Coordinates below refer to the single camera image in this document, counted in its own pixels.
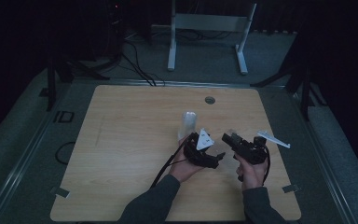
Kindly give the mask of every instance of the dark background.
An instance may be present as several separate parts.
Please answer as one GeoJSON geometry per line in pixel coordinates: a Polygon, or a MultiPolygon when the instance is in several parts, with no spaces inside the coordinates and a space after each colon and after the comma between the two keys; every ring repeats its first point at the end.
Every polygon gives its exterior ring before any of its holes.
{"type": "MultiPolygon", "coordinates": [[[[120,9],[111,20],[119,18],[123,29],[131,27],[149,41],[152,23],[170,24],[171,1],[109,2],[120,9]]],[[[93,60],[120,52],[118,35],[109,44],[97,44],[106,43],[105,16],[112,11],[104,3],[98,1],[84,13],[87,1],[0,1],[0,122],[46,68],[48,53],[93,60]]],[[[177,8],[191,11],[193,4],[178,1],[177,8]]],[[[210,0],[199,12],[236,15],[244,8],[240,4],[247,3],[210,0]]],[[[312,81],[320,86],[358,157],[358,1],[263,1],[252,25],[253,32],[259,30],[298,32],[300,40],[286,60],[296,64],[296,58],[306,59],[312,81]]]]}

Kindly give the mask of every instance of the white metal stand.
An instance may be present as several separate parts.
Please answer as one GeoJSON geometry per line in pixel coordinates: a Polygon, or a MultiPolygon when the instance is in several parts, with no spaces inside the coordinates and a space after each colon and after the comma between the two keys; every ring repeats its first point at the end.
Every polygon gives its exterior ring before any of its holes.
{"type": "Polygon", "coordinates": [[[242,33],[241,42],[239,45],[236,45],[235,51],[241,74],[248,74],[245,57],[243,56],[243,47],[249,34],[249,28],[251,27],[252,18],[255,14],[255,7],[255,3],[251,4],[250,13],[247,17],[181,14],[176,13],[176,0],[172,0],[171,46],[168,58],[168,70],[173,71],[175,69],[176,29],[214,30],[242,33]]]}

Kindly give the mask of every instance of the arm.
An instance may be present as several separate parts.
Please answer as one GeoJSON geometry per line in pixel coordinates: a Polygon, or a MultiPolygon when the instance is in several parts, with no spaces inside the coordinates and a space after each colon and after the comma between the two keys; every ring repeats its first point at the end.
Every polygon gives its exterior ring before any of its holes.
{"type": "Polygon", "coordinates": [[[243,175],[242,195],[246,223],[275,224],[286,223],[284,218],[269,204],[269,193],[263,187],[264,174],[267,170],[267,160],[261,164],[252,165],[239,155],[238,175],[243,175]]]}
{"type": "Polygon", "coordinates": [[[154,188],[133,199],[117,223],[164,223],[181,183],[203,169],[186,161],[181,148],[173,159],[171,169],[154,188]]]}

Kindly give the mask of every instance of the table top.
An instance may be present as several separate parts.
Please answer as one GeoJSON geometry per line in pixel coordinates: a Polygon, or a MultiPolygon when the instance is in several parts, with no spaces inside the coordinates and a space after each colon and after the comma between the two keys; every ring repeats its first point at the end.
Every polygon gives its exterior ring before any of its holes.
{"type": "MultiPolygon", "coordinates": [[[[239,165],[221,138],[234,130],[248,141],[257,131],[273,135],[258,92],[250,89],[99,86],[96,88],[50,217],[55,221],[115,221],[125,206],[150,188],[178,147],[186,111],[215,141],[207,153],[227,155],[216,169],[203,169],[182,184],[167,221],[244,220],[239,165]],[[209,105],[205,97],[212,96],[209,105]]],[[[276,144],[267,142],[271,167],[265,186],[271,206],[285,219],[301,217],[276,144]]]]}

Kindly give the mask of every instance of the sleeve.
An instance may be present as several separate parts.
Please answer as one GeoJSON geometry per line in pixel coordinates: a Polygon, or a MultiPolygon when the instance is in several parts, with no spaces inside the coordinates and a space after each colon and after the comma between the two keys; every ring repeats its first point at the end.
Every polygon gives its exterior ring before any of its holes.
{"type": "Polygon", "coordinates": [[[175,177],[165,175],[154,188],[127,204],[117,224],[164,223],[179,188],[175,177]]]}
{"type": "Polygon", "coordinates": [[[269,204],[266,188],[247,189],[242,192],[246,223],[281,224],[284,218],[269,204]]]}

